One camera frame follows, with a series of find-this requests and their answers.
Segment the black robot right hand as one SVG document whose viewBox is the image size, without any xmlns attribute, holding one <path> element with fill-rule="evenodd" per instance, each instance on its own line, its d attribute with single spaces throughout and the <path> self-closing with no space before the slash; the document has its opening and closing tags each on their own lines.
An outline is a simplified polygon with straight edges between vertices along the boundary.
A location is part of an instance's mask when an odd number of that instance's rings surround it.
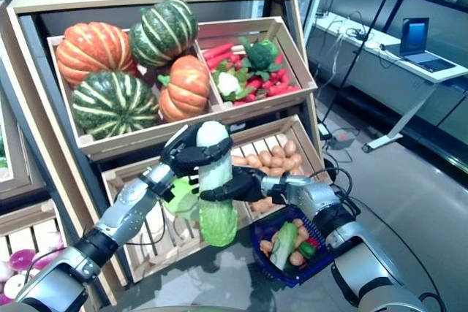
<svg viewBox="0 0 468 312">
<path fill-rule="evenodd" d="M 237 200 L 243 202 L 256 202 L 263 198 L 261 182 L 267 176 L 261 170 L 233 166 L 233 177 L 222 186 L 200 193 L 200 198 L 209 202 Z"/>
</svg>

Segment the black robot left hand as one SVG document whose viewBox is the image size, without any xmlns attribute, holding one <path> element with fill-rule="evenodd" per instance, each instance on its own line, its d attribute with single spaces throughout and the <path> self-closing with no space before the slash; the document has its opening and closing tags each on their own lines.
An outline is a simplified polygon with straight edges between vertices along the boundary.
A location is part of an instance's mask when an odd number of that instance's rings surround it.
<svg viewBox="0 0 468 312">
<path fill-rule="evenodd" d="M 197 146 L 197 135 L 204 125 L 209 130 L 208 136 L 217 141 L 208 146 Z M 233 146 L 228 128 L 218 121 L 186 124 L 179 129 L 165 144 L 160 155 L 160 162 L 167 165 L 177 177 L 194 175 L 196 167 L 208 166 L 226 156 Z"/>
</svg>

